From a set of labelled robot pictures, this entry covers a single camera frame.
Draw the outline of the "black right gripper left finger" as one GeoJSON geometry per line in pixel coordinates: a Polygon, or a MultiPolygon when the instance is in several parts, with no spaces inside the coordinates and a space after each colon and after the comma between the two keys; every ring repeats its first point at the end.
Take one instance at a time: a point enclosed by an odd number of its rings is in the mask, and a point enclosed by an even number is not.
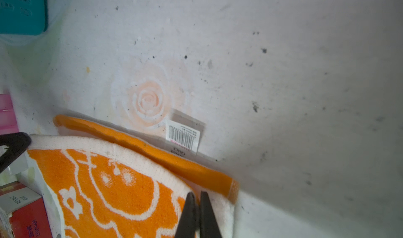
{"type": "Polygon", "coordinates": [[[194,193],[186,196],[174,238],[194,238],[198,227],[198,204],[194,193]]]}

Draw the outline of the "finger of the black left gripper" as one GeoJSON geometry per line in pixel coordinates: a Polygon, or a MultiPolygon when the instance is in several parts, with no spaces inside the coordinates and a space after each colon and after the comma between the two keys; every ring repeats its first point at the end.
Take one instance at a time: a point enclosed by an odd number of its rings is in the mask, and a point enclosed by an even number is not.
{"type": "Polygon", "coordinates": [[[7,147],[1,155],[1,172],[5,171],[19,158],[31,144],[31,138],[26,133],[12,133],[1,135],[1,146],[7,147]]]}

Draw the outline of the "orange white towel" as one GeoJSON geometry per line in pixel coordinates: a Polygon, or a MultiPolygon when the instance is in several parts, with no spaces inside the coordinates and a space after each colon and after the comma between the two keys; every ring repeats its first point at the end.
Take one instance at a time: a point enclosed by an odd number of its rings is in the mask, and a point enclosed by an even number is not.
{"type": "Polygon", "coordinates": [[[208,193],[221,236],[234,235],[239,183],[140,138],[57,115],[58,136],[31,135],[27,184],[60,238],[172,238],[185,199],[208,193]]]}

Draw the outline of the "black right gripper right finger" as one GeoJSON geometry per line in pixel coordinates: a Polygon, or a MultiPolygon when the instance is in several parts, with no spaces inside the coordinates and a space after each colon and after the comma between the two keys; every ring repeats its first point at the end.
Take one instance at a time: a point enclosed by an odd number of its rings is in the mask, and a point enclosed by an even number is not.
{"type": "Polygon", "coordinates": [[[201,238],[222,238],[207,192],[200,193],[199,231],[201,238]]]}

